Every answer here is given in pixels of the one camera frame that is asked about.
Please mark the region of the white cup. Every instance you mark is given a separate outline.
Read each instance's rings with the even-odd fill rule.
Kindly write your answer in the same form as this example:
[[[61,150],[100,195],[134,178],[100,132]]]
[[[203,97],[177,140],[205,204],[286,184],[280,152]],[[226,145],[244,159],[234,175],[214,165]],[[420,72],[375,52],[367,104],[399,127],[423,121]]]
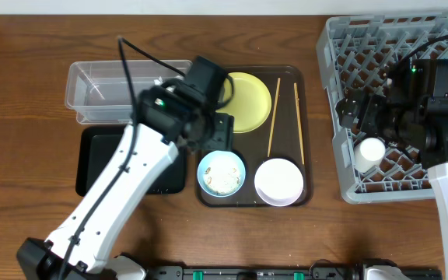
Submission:
[[[366,138],[354,150],[354,168],[365,173],[374,166],[379,166],[386,152],[386,147],[378,138]]]

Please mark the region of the light blue bowl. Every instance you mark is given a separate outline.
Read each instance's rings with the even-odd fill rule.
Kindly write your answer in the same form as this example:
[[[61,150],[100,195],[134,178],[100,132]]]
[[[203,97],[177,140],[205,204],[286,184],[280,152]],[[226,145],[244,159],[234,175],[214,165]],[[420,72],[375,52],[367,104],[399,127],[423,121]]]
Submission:
[[[226,198],[243,186],[246,173],[244,161],[236,153],[214,151],[200,160],[197,182],[206,194]]]

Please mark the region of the yellow plate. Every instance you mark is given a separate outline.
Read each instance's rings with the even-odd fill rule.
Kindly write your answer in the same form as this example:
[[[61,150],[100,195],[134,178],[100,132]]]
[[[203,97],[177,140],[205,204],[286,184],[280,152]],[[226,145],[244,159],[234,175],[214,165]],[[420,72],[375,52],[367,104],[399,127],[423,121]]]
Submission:
[[[256,76],[245,72],[231,72],[234,96],[218,113],[234,117],[233,132],[247,133],[260,127],[271,111],[271,94]]]

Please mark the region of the pink bowl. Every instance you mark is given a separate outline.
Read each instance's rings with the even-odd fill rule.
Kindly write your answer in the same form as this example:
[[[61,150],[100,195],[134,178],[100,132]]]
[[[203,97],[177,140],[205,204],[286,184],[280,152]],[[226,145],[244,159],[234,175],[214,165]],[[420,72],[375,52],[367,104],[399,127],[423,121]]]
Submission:
[[[304,180],[296,164],[281,158],[268,159],[254,176],[255,191],[268,205],[292,205],[302,194]]]

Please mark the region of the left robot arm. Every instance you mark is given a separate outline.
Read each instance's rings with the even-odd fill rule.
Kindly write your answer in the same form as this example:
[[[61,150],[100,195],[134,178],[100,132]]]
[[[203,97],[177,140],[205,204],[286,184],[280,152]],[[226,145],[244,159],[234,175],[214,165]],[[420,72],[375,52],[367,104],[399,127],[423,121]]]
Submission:
[[[124,224],[181,149],[229,151],[233,117],[218,111],[228,72],[196,57],[182,79],[132,99],[132,121],[92,187],[45,240],[28,238],[17,261],[28,279],[144,279],[129,257],[111,257]]]

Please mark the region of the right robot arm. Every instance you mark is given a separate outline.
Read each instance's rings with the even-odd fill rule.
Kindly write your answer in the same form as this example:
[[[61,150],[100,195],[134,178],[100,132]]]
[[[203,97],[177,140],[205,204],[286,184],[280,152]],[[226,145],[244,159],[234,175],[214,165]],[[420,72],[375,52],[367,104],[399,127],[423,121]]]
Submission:
[[[387,78],[384,96],[358,89],[338,101],[338,122],[418,150],[439,210],[448,278],[448,60],[405,62]]]

